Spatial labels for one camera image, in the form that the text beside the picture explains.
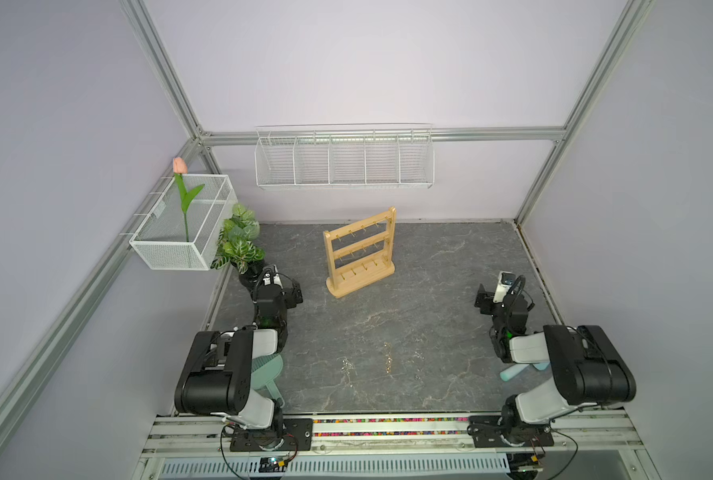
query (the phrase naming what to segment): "wooden base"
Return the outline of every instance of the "wooden base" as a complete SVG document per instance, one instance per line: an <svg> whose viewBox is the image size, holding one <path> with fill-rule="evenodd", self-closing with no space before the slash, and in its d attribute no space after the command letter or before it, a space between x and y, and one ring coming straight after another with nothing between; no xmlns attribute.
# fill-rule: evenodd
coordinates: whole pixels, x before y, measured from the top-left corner
<svg viewBox="0 0 713 480"><path fill-rule="evenodd" d="M332 278L327 279L327 289L337 298L348 295L349 293L367 286L370 283L386 278L394 273L394 263L385 261L365 262L362 265L356 266L353 269L349 268L348 272L338 269L340 281L337 286L332 284Z"/></svg>

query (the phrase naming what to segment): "wire mesh basket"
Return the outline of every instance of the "wire mesh basket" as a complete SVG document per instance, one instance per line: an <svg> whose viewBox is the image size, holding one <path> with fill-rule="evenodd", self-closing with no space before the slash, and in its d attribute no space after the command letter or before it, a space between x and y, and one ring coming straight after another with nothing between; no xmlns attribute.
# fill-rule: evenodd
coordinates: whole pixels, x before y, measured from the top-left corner
<svg viewBox="0 0 713 480"><path fill-rule="evenodd" d="M431 129L261 134L257 184L266 190L431 187Z"/></svg>
<svg viewBox="0 0 713 480"><path fill-rule="evenodd" d="M209 270L217 251L220 225L231 216L236 204L236 193L227 175L186 174L183 182L188 190L204 184L188 208L190 241L186 241L180 193L174 179L130 239L130 245L151 270Z"/></svg>

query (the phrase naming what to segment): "vent grille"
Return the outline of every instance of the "vent grille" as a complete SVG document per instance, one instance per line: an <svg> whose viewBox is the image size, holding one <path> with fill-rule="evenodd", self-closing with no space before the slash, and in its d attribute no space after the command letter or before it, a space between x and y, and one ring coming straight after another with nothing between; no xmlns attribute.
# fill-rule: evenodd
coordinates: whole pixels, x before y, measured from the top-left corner
<svg viewBox="0 0 713 480"><path fill-rule="evenodd" d="M239 475L253 478L278 477L279 473L258 473L260 457L228 458ZM456 453L383 456L299 456L290 463L286 477L346 475L412 477L444 472L508 473L505 453ZM225 478L233 476L222 458L170 458L159 478Z"/></svg>

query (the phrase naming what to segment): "wooden jewelry stand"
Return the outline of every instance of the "wooden jewelry stand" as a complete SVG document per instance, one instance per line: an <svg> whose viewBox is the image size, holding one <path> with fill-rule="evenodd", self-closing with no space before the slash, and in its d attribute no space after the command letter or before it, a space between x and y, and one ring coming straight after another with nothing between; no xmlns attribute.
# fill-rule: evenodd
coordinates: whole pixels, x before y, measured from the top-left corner
<svg viewBox="0 0 713 480"><path fill-rule="evenodd" d="M343 236L364 230L368 226L386 222L385 231L368 236L351 245L338 250L332 250L332 241ZM394 250L394 225L396 224L396 208L391 207L382 214L365 218L351 225L341 226L337 230L324 232L324 247L327 252L327 266L330 268L330 278L327 279L327 288L332 295L340 298L354 290L358 290L370 283L377 282L394 273L394 263L391 255ZM364 250L367 246L383 242L382 250L363 256L358 260L345 264L340 268L335 267L335 260L354 252Z"/></svg>

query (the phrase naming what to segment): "gray marble tabletop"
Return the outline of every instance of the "gray marble tabletop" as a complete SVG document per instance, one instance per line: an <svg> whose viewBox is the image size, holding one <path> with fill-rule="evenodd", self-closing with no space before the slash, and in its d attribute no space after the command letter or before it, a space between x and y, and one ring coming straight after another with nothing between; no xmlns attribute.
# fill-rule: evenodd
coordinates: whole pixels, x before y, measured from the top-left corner
<svg viewBox="0 0 713 480"><path fill-rule="evenodd" d="M327 290L324 230L339 225L263 225L266 260L296 278L304 302L288 312L290 337L276 379L285 413L499 410L508 396L551 378L528 368L510 382L474 307L508 270L527 277L536 306L528 331L554 323L513 226L397 224L393 275L336 299ZM252 321L247 291L232 274L215 327Z"/></svg>

